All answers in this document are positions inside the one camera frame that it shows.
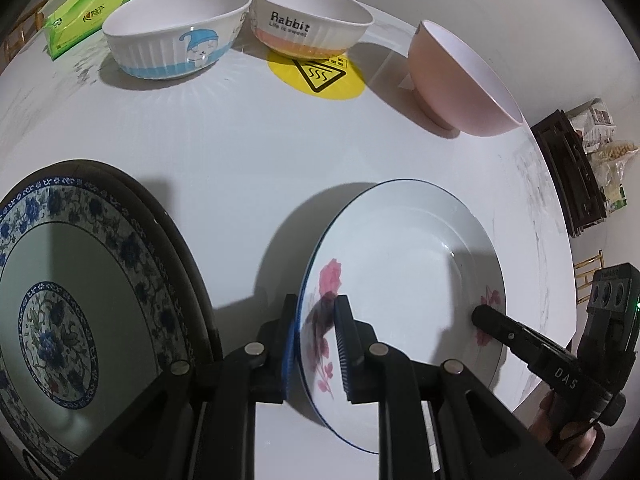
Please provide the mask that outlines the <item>right hand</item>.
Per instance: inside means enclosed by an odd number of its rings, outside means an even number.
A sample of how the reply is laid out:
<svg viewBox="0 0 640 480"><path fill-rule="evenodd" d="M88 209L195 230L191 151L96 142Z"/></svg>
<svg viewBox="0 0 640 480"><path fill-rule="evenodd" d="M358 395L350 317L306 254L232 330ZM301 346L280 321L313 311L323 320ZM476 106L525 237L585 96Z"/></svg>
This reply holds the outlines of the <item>right hand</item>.
<svg viewBox="0 0 640 480"><path fill-rule="evenodd" d="M529 432L542 444L547 444L553 436L553 426L549 417L554 394L549 391L540 401L538 412L529 426ZM567 469L576 469L576 474L585 474L599 457L605 435L599 424L589 426L581 422L570 422L560 432L560 440L565 441L556 459Z"/></svg>

